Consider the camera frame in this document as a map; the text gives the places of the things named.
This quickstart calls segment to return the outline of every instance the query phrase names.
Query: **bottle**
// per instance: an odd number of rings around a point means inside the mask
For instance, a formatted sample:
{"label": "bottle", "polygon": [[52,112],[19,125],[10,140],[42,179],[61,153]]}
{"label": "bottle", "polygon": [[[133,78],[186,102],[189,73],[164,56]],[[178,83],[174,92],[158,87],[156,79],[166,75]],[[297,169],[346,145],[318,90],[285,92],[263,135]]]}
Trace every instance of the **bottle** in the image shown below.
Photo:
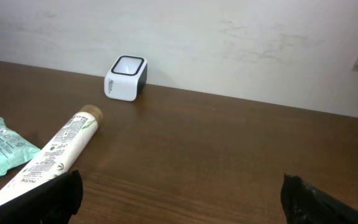
{"label": "bottle", "polygon": [[67,172],[103,119],[102,111],[85,105],[44,148],[0,190],[0,205]]}

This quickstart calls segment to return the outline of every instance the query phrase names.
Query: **brown table surface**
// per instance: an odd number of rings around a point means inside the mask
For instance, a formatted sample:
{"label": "brown table surface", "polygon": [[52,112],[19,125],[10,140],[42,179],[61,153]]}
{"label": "brown table surface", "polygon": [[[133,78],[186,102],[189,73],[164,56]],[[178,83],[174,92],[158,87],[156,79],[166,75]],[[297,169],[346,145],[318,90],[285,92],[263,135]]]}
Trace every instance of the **brown table surface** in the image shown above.
{"label": "brown table surface", "polygon": [[0,116],[40,148],[86,104],[104,124],[70,223],[285,223],[284,173],[358,210],[358,118],[155,85],[112,100],[103,77],[0,62]]}

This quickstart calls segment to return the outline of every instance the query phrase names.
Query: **gold bottle cap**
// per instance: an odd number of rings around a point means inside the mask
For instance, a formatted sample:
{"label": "gold bottle cap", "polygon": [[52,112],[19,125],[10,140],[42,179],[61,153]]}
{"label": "gold bottle cap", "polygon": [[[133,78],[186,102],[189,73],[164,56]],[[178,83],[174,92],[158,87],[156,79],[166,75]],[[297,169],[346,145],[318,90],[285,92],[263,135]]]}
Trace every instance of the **gold bottle cap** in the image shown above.
{"label": "gold bottle cap", "polygon": [[80,112],[86,112],[94,116],[98,125],[100,125],[103,120],[103,112],[97,106],[85,105],[80,109]]}

